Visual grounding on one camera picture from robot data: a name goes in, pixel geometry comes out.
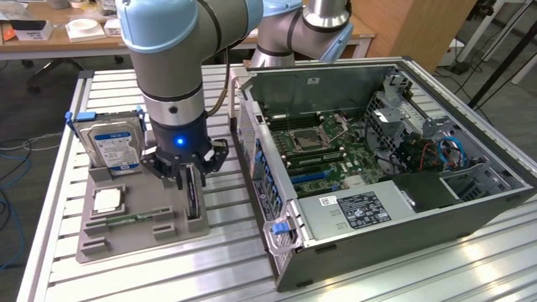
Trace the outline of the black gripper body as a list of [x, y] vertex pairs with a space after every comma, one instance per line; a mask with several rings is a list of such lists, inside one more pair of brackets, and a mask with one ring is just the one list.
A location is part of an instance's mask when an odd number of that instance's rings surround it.
[[202, 174], [208, 173], [206, 154], [212, 149], [208, 135], [207, 115], [200, 115], [191, 123], [171, 126], [151, 118], [151, 126], [158, 144], [156, 156], [167, 167], [167, 175], [175, 176], [183, 164], [194, 164]]

